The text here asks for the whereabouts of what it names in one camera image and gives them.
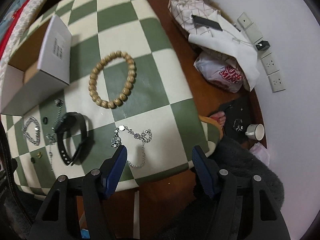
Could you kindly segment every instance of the wall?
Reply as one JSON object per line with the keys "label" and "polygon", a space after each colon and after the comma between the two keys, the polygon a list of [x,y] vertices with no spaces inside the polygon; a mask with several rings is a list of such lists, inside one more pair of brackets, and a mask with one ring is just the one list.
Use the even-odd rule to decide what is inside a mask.
{"label": "wall", "polygon": [[214,0],[236,22],[243,11],[270,42],[286,90],[272,93],[261,62],[256,92],[270,168],[284,184],[282,214],[300,239],[320,209],[320,27],[303,0]]}

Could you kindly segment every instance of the wooden bead bracelet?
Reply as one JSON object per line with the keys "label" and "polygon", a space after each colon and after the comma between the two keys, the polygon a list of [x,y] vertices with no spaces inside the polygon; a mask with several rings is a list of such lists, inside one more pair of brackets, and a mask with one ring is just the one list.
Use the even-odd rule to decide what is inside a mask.
{"label": "wooden bead bracelet", "polygon": [[[122,57],[128,63],[128,68],[129,68],[128,77],[119,97],[108,102],[106,100],[102,100],[98,95],[97,79],[98,79],[98,74],[105,67],[105,65],[107,65],[111,60],[117,57]],[[113,109],[113,108],[116,108],[117,106],[121,106],[123,104],[123,101],[126,101],[127,96],[130,94],[130,90],[132,89],[132,83],[134,82],[135,74],[136,74],[135,69],[136,68],[135,68],[132,57],[126,52],[122,52],[122,51],[111,52],[110,55],[105,56],[105,58],[101,59],[100,62],[97,63],[97,65],[92,69],[90,74],[89,93],[92,98],[92,101],[95,102],[98,106],[101,106],[103,108]]]}

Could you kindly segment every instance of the white box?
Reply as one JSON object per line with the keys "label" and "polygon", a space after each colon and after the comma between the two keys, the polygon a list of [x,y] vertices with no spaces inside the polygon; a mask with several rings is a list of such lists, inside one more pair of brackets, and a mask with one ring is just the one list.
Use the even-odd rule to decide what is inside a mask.
{"label": "white box", "polygon": [[15,51],[4,74],[1,114],[22,116],[69,85],[71,37],[54,15]]}

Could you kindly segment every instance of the table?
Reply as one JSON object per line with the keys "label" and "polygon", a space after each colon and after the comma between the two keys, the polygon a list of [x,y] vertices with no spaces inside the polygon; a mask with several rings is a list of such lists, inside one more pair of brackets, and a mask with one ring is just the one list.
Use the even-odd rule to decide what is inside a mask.
{"label": "table", "polygon": [[[110,146],[116,126],[127,125],[136,132],[151,129],[152,141],[145,145],[146,165],[141,169],[124,168],[117,191],[138,187],[144,182],[160,180],[193,166],[191,150],[200,145],[207,156],[212,154],[221,131],[208,120],[199,120],[188,83],[181,70],[156,14],[146,0],[62,0],[39,17],[20,39],[28,36],[53,14],[57,14],[73,35],[70,56],[71,85],[49,97],[25,116],[1,116],[7,132],[12,157],[18,162],[15,182],[22,191],[46,195],[55,179],[65,174],[69,178],[83,176],[110,158],[115,149]],[[123,106],[104,109],[95,105],[87,87],[89,74],[101,57],[122,50],[132,55],[137,66],[137,78],[132,94]],[[115,98],[127,77],[125,62],[114,60],[98,78],[101,98]],[[87,157],[77,165],[65,166],[56,143],[52,146],[52,169],[49,142],[57,107],[54,100],[64,101],[62,114],[76,111],[87,121],[89,137]],[[40,145],[27,141],[21,128],[29,116],[39,123],[44,116],[47,125],[40,124]],[[31,136],[32,125],[28,127]],[[139,163],[139,141],[120,135],[128,149],[128,159]],[[74,152],[80,142],[79,131],[65,138],[68,152]]]}

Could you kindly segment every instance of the silver bolt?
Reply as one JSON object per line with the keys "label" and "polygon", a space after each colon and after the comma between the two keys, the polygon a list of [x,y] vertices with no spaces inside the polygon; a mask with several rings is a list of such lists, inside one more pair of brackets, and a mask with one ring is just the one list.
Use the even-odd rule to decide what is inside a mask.
{"label": "silver bolt", "polygon": [[66,176],[65,176],[65,175],[60,175],[60,176],[58,177],[58,181],[60,181],[60,182],[65,181],[65,179],[66,179]]}
{"label": "silver bolt", "polygon": [[254,175],[254,176],[253,176],[253,179],[254,179],[255,181],[261,181],[261,177],[260,177],[259,175]]}
{"label": "silver bolt", "polygon": [[219,171],[219,173],[221,174],[221,175],[223,175],[223,176],[226,176],[226,175],[228,175],[228,171],[227,170],[225,170],[225,169],[221,169],[220,171]]}
{"label": "silver bolt", "polygon": [[93,176],[96,176],[96,175],[98,175],[99,173],[100,173],[100,170],[99,170],[99,169],[94,169],[94,170],[91,171],[91,174],[92,174]]}

